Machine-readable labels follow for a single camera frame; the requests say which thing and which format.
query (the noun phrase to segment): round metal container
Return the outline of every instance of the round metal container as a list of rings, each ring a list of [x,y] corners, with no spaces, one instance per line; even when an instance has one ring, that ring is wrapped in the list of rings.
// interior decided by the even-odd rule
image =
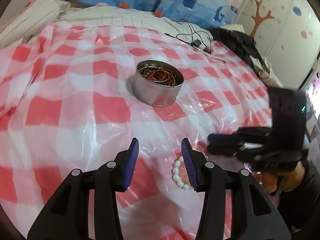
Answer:
[[[145,79],[139,70],[149,66],[155,65],[157,67],[169,67],[176,74],[176,86],[164,86],[161,82],[153,82]],[[150,106],[168,106],[175,102],[177,95],[182,87],[184,78],[178,69],[175,67],[157,60],[144,60],[138,63],[134,81],[132,84],[132,92],[137,99]]]

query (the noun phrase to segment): plastic sheet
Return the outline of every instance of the plastic sheet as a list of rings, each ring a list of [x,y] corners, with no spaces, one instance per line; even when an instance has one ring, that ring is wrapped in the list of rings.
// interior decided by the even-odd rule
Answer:
[[[27,235],[73,168],[97,169],[136,137],[133,181],[117,194],[124,239],[194,239],[204,194],[171,178],[182,139],[205,151],[210,133],[271,124],[263,83],[223,44],[212,43],[212,50],[150,29],[60,23],[44,28],[33,45],[0,51],[0,203],[18,230]],[[147,59],[184,75],[174,104],[152,107],[133,96],[135,67]],[[229,170],[243,166],[210,159]],[[229,194],[226,207],[228,237]]]

